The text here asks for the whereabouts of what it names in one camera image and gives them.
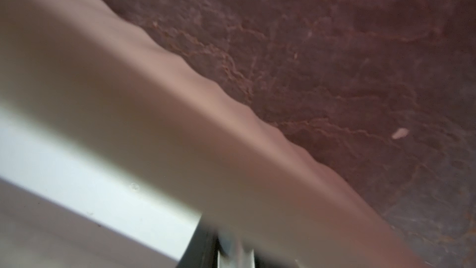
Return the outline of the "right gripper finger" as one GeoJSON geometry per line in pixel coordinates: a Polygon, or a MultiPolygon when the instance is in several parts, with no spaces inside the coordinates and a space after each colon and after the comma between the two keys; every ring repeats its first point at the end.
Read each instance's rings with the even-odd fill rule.
{"type": "Polygon", "coordinates": [[[178,268],[217,268],[219,242],[216,230],[203,219],[197,225],[178,268]]]}

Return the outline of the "white plastic storage box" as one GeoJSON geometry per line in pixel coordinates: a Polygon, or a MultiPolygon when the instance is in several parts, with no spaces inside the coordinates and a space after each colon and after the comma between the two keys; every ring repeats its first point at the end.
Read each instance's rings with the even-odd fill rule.
{"type": "Polygon", "coordinates": [[[1,107],[306,268],[422,268],[334,171],[101,0],[1,0],[1,107]]]}

